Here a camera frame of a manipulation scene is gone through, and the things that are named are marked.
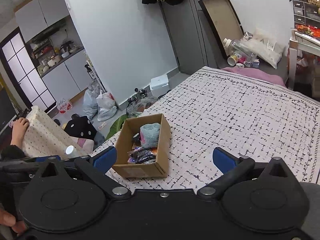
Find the bystander hand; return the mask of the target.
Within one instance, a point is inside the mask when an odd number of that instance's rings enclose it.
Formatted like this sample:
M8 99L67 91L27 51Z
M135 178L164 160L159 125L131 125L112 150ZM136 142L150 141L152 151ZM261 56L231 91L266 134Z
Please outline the bystander hand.
M29 127L29 121L26 118L19 118L13 122L11 145L15 145L22 148L23 139L27 128Z

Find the person left hand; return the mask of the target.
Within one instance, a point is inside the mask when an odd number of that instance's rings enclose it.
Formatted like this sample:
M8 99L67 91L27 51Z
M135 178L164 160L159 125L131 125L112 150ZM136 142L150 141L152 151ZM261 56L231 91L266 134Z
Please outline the person left hand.
M15 216L2 209L0 209L0 224L10 227L18 235L27 230L27 226L23 221L17 221Z

